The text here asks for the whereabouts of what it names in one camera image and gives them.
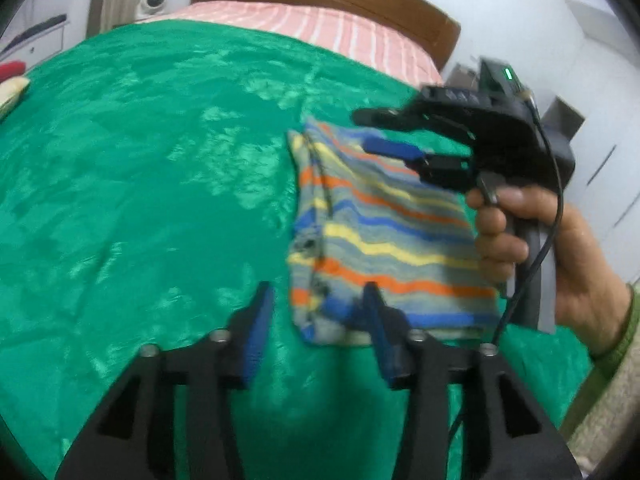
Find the green knit sleeve forearm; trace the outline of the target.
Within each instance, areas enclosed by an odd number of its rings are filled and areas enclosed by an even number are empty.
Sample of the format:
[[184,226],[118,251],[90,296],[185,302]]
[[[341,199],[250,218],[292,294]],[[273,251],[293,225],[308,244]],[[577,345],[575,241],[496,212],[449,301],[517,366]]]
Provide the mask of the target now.
[[592,360],[560,433],[583,474],[630,439],[624,431],[639,414],[639,289],[632,292],[628,324],[617,346]]

